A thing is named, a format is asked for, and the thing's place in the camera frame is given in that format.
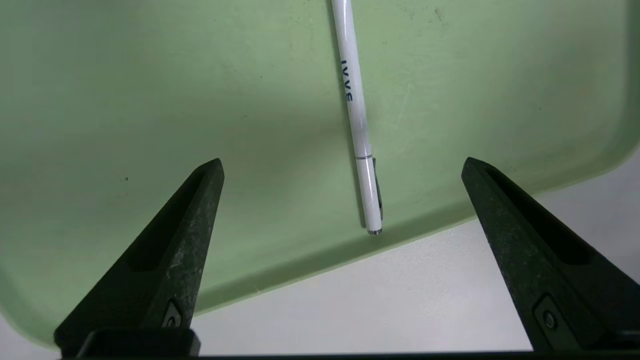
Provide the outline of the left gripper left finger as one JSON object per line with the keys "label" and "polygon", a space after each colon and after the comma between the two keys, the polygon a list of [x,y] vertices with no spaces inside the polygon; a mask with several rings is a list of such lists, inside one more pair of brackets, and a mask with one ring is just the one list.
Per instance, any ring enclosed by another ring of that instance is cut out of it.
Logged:
{"label": "left gripper left finger", "polygon": [[216,158],[190,173],[54,331],[62,357],[197,357],[191,328],[224,186]]}

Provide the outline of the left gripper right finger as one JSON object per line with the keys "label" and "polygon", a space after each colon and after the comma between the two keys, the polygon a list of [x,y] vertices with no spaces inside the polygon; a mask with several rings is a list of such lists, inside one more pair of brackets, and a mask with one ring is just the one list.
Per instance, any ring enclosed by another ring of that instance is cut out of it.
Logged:
{"label": "left gripper right finger", "polygon": [[639,351],[635,280],[491,164],[461,178],[534,351]]}

